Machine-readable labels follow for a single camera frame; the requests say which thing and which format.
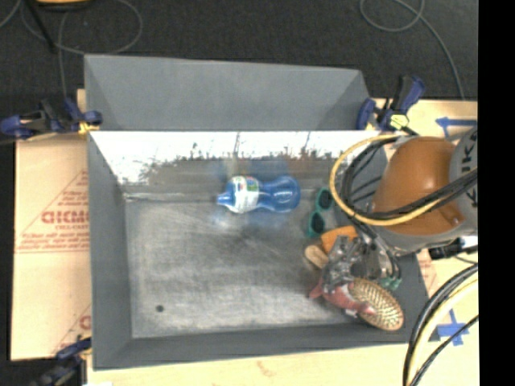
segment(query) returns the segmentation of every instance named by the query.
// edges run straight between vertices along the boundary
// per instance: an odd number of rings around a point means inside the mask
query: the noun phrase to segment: gray box
[[[427,299],[415,256],[401,260],[406,324],[394,333],[307,298],[319,276],[303,258],[315,194],[340,152],[373,134],[350,130],[366,98],[359,72],[85,62],[88,107],[105,115],[89,138],[96,369],[407,341]],[[293,175],[301,203],[287,214],[217,206],[239,174]],[[344,221],[327,215],[329,226]]]

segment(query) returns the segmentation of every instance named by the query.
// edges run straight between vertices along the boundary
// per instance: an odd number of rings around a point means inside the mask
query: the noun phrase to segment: black cable
[[[374,177],[373,179],[370,179],[368,182],[365,182],[362,185],[360,185],[359,187],[356,187],[356,189],[354,189],[351,192],[351,196],[354,196],[358,191],[362,191],[363,189],[366,189],[368,186],[372,186],[374,183],[379,182],[379,180],[381,180],[381,179],[382,179],[382,176],[377,176],[377,177]]]
[[[461,285],[465,280],[467,280],[470,276],[475,273],[478,273],[479,265],[472,265],[461,272],[457,273],[455,276],[451,277],[447,280],[437,291],[436,293],[429,299],[426,303],[422,311],[420,312],[417,322],[415,323],[413,330],[411,331],[410,342],[408,345],[408,350],[406,352],[406,357],[404,360],[404,368],[402,371],[402,385],[408,386],[408,375],[409,369],[411,365],[411,360],[413,359],[413,353],[415,345],[417,344],[418,337],[420,332],[423,330],[429,318],[434,313],[435,308],[451,294],[459,285]]]
[[[462,327],[460,327],[449,339],[447,339],[445,342],[443,342],[439,347],[437,347],[430,355],[429,357],[427,358],[427,360],[422,364],[422,366],[420,367],[420,369],[418,370],[418,372],[416,373],[416,375],[413,377],[413,379],[411,380],[411,383],[410,383],[410,386],[417,386],[417,384],[420,382],[420,380],[422,379],[422,376],[426,373],[427,369],[429,368],[429,366],[431,366],[431,364],[433,363],[433,361],[436,359],[436,357],[442,352],[443,349],[445,349],[445,347],[447,347],[449,345],[450,342],[452,342],[456,337],[458,337],[459,335],[461,335],[464,331],[466,331],[468,328],[470,328],[472,325],[474,325],[475,323],[477,323],[480,319],[480,316],[477,315],[475,316],[474,318],[472,318],[471,320],[468,321],[467,324],[463,325]]]
[[[437,191],[430,193],[429,195],[418,199],[414,202],[411,202],[405,206],[398,207],[392,211],[382,211],[382,212],[374,212],[369,213],[367,211],[363,211],[358,207],[355,207],[352,199],[352,182],[356,175],[364,168],[361,166],[357,169],[358,165],[361,163],[362,159],[368,156],[368,160],[365,162],[365,165],[368,165],[371,162],[371,158],[375,155],[375,153],[383,147],[384,144],[395,141],[394,139],[387,139],[382,142],[373,142],[370,144],[365,150],[363,150],[356,158],[353,159],[349,167],[344,173],[344,178],[342,181],[342,186],[340,188],[340,196],[342,200],[351,208],[356,214],[361,216],[367,216],[370,219],[375,220],[387,220],[394,218],[396,216],[406,214],[411,212],[423,205],[426,205],[432,201],[437,199],[443,199],[441,202],[438,202],[432,209],[436,209],[438,207],[442,207],[444,204],[449,203],[459,195],[465,193],[468,189],[473,187],[477,183],[477,169],[470,171],[465,176],[462,176],[456,179],[453,182],[448,183],[446,186],[441,187]]]

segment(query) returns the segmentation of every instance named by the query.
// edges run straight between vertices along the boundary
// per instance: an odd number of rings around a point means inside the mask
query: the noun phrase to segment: wire
[[[134,13],[136,19],[138,20],[138,30],[137,30],[134,38],[122,47],[115,48],[111,51],[107,51],[107,53],[114,54],[114,53],[121,53],[123,51],[127,51],[127,50],[131,49],[132,46],[134,46],[139,41],[139,39],[141,38],[142,32],[143,32],[143,18],[140,15],[138,9],[136,9],[136,7],[131,5],[126,0],[110,0],[110,1],[119,2],[122,5],[129,7],[129,9]],[[73,47],[65,46],[62,42],[63,34],[64,34],[64,24],[66,23],[66,21],[68,19],[69,13],[70,12],[67,11],[66,13],[63,14],[63,18],[61,19],[60,26],[59,26],[59,35],[58,35],[58,39],[57,39],[57,43],[56,43],[56,46],[59,49],[58,50],[58,61],[59,61],[59,70],[60,70],[60,82],[61,82],[61,89],[63,91],[64,96],[67,96],[67,87],[66,87],[66,78],[65,78],[65,73],[64,73],[63,52],[66,51],[66,52],[69,52],[69,53],[72,53],[75,55],[82,55],[82,56],[84,56],[88,53],[87,51],[78,50]],[[28,29],[29,32],[32,33],[38,39],[44,40],[44,37],[28,24],[27,20],[25,19],[23,10],[21,10],[21,14],[22,14],[21,17],[22,17],[22,21],[23,21],[25,28]]]
[[[411,365],[414,346],[417,342],[421,330],[426,325],[427,319],[431,316],[435,307],[437,307],[444,299],[446,299],[449,296],[450,293],[452,293],[452,291],[459,287],[470,276],[477,273],[478,270],[479,265],[472,265],[457,273],[455,276],[451,277],[435,292],[435,294],[431,297],[431,299],[429,299],[429,301],[426,303],[426,305],[420,312],[417,322],[414,324],[413,330],[411,331],[410,342],[408,350],[406,352],[406,358],[404,361],[404,368],[402,372],[403,385],[406,386],[408,384],[408,368]]]
[[[422,376],[426,373],[429,366],[433,363],[433,361],[436,359],[436,357],[442,352],[445,347],[449,345],[455,338],[457,338],[459,335],[461,335],[463,332],[465,332],[467,329],[469,329],[472,325],[477,323],[480,319],[479,315],[476,315],[474,318],[469,320],[467,324],[460,327],[450,338],[448,338],[445,342],[443,342],[439,347],[433,351],[427,360],[422,364],[420,367],[420,370],[418,370],[417,374],[414,376],[413,380],[411,380],[410,386],[417,386],[417,384],[422,379]]]
[[[12,10],[10,11],[10,13],[0,22],[0,29],[2,27],[4,27],[14,17],[14,15],[18,11],[19,7],[21,6],[21,4],[22,4],[22,0],[16,1]]]
[[[455,179],[454,181],[448,183],[446,186],[441,187],[440,189],[430,193],[429,195],[422,197],[421,199],[408,203],[405,206],[397,207],[391,211],[379,211],[374,213],[369,213],[367,211],[361,210],[360,208],[354,205],[354,202],[368,198],[371,195],[371,193],[362,195],[356,199],[352,198],[352,181],[356,177],[357,173],[359,173],[363,169],[363,167],[359,167],[359,169],[357,169],[355,173],[357,166],[359,165],[364,156],[368,157],[368,160],[365,162],[365,165],[368,165],[371,161],[371,158],[384,144],[387,144],[388,142],[394,142],[399,137],[400,136],[394,135],[391,138],[366,139],[364,142],[370,142],[370,145],[353,159],[351,164],[348,165],[347,169],[344,172],[344,177],[340,188],[341,198],[339,195],[335,195],[335,201],[340,206],[340,208],[342,208],[342,210],[344,210],[349,216],[356,218],[362,223],[377,226],[403,223],[407,220],[413,219],[413,216],[416,213],[418,213],[416,216],[419,216],[431,209],[442,207],[443,205],[449,203],[453,199],[465,193],[468,189],[470,189],[470,187],[474,186],[477,183],[477,169],[474,169],[466,175],[461,176]],[[331,185],[334,185],[333,183],[335,182],[335,177],[338,171],[339,164],[343,162],[357,147],[361,147],[362,145],[363,143],[351,147],[349,150],[347,150],[340,156],[339,160],[336,161],[336,167],[333,167],[332,171],[332,174],[334,176],[330,178],[330,188]]]
[[[337,173],[337,171],[338,171],[338,169],[340,167],[340,164],[354,150],[356,150],[356,149],[358,149],[358,148],[362,147],[363,145],[365,145],[367,143],[370,143],[370,142],[386,140],[386,139],[393,139],[393,138],[398,138],[398,137],[399,136],[397,134],[382,134],[382,135],[376,136],[375,138],[368,138],[368,139],[362,140],[361,142],[358,142],[354,146],[351,146],[349,149],[347,149],[347,151],[343,152],[342,155],[339,156],[338,159],[336,160],[334,166],[332,167],[331,174],[329,176],[329,189],[331,190],[331,193],[332,193],[333,199],[335,200],[335,203],[345,213],[347,213],[348,216],[350,216],[352,218],[355,218],[356,220],[358,220],[358,221],[360,221],[362,223],[371,224],[373,226],[392,226],[392,225],[395,225],[395,224],[404,223],[404,222],[406,222],[408,220],[414,219],[417,216],[420,216],[421,214],[425,213],[426,211],[429,211],[430,209],[432,209],[433,206],[435,206],[436,204],[438,204],[441,201],[441,199],[430,201],[429,203],[426,203],[426,204],[422,205],[421,207],[418,207],[418,208],[414,209],[413,211],[410,211],[410,212],[408,212],[406,214],[400,215],[400,216],[398,216],[396,218],[393,218],[393,219],[376,220],[376,219],[371,219],[371,218],[369,218],[367,216],[363,216],[362,214],[359,214],[355,209],[350,208],[340,198],[340,196],[337,194],[337,192],[336,192],[336,185],[335,185],[336,173]]]
[[[427,340],[429,340],[436,326],[442,321],[443,316],[448,314],[456,303],[460,302],[465,296],[467,296],[473,290],[477,290],[477,288],[478,279],[476,278],[467,283],[466,285],[464,285],[463,287],[456,290],[453,294],[449,296],[447,300],[440,303],[439,306],[436,308],[435,312],[431,315],[431,320],[423,327],[419,337],[417,338],[417,341],[414,344],[413,353],[408,364],[407,379],[410,380],[410,382],[413,379],[415,372],[418,370],[416,368],[416,365],[418,362],[418,355],[420,354],[422,349],[422,345],[425,344]]]
[[[462,99],[465,98],[465,95],[464,95],[464,90],[463,90],[463,86],[461,84],[461,80],[459,78],[459,73],[458,73],[458,70],[454,64],[454,61],[451,57],[451,53],[449,52],[449,50],[447,49],[447,46],[446,44],[443,42],[442,38],[440,37],[440,35],[438,34],[438,32],[429,24],[429,22],[427,22],[427,20],[422,16],[422,12],[424,11],[424,8],[425,8],[425,5],[426,5],[426,0],[420,0],[420,7],[418,8],[418,10],[415,10],[413,7],[409,6],[408,4],[406,4],[405,2],[403,2],[402,0],[386,0],[386,1],[389,1],[389,2],[395,2],[397,3],[399,6],[407,9],[409,12],[415,14],[415,17],[413,18],[413,20],[411,20],[408,24],[406,24],[405,26],[402,26],[402,27],[384,27],[378,23],[375,23],[366,13],[365,13],[365,3],[367,2],[368,0],[360,0],[360,12],[361,12],[361,15],[363,16],[363,18],[365,19],[365,21],[370,24],[372,27],[375,27],[377,28],[378,30],[381,30],[381,31],[386,31],[386,32],[389,32],[389,33],[398,33],[400,31],[406,31],[408,29],[410,29],[411,27],[413,27],[415,24],[417,24],[418,22],[422,22],[426,27],[427,29],[431,32],[431,34],[436,38],[436,40],[438,41],[440,47],[442,48],[445,56],[447,57],[447,61],[449,62],[449,64],[451,65],[451,70],[452,70],[452,74],[455,78],[455,82],[456,82],[456,86],[458,87],[458,91],[459,91],[459,95]]]

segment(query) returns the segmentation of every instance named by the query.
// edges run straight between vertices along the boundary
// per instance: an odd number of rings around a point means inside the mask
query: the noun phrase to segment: blue clamp
[[[413,130],[407,127],[407,113],[425,90],[425,84],[417,76],[401,76],[398,90],[390,104],[387,100],[384,107],[379,109],[376,102],[370,98],[363,102],[358,111],[356,129],[364,130],[371,124],[380,131],[404,130],[413,134]]]
[[[0,132],[14,139],[26,140],[47,133],[76,133],[81,124],[98,127],[102,115],[96,110],[82,113],[71,99],[64,100],[62,109],[53,109],[47,100],[28,114],[15,114],[0,121]]]
[[[80,339],[76,343],[57,352],[56,360],[59,362],[52,369],[43,373],[29,386],[61,386],[66,384],[80,368],[84,369],[84,360],[80,353],[91,348],[91,338]]]

